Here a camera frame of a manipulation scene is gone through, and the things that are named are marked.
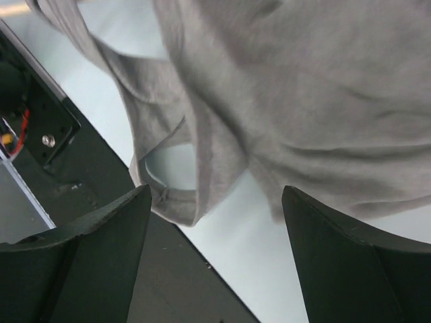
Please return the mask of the grey tank top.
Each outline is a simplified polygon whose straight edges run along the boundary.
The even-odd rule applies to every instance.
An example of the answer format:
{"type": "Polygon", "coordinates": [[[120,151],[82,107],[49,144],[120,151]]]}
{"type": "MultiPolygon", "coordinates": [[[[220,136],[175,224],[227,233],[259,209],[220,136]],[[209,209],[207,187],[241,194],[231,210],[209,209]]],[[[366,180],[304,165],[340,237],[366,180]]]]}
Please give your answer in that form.
{"type": "Polygon", "coordinates": [[[286,186],[357,219],[430,203],[429,1],[154,1],[167,59],[113,50],[75,1],[28,5],[114,79],[169,222],[245,171],[275,220],[286,186]]]}

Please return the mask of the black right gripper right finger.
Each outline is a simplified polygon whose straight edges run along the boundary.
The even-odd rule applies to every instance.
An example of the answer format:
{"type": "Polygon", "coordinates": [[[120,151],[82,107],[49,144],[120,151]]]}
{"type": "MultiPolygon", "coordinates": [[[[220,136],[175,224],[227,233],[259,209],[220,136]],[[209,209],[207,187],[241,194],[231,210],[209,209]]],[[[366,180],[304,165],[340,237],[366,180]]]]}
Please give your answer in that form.
{"type": "Polygon", "coordinates": [[[429,322],[430,245],[287,186],[282,206],[310,322],[429,322]]]}

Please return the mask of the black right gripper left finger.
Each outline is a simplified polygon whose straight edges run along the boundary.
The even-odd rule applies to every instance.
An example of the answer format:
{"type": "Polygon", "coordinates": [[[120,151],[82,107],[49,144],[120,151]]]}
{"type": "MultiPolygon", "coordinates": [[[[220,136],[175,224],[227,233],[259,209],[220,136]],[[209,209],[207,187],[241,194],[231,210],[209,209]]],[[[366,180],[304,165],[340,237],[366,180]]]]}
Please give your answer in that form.
{"type": "Polygon", "coordinates": [[[140,186],[65,225],[1,245],[2,322],[126,322],[150,218],[140,186]]]}

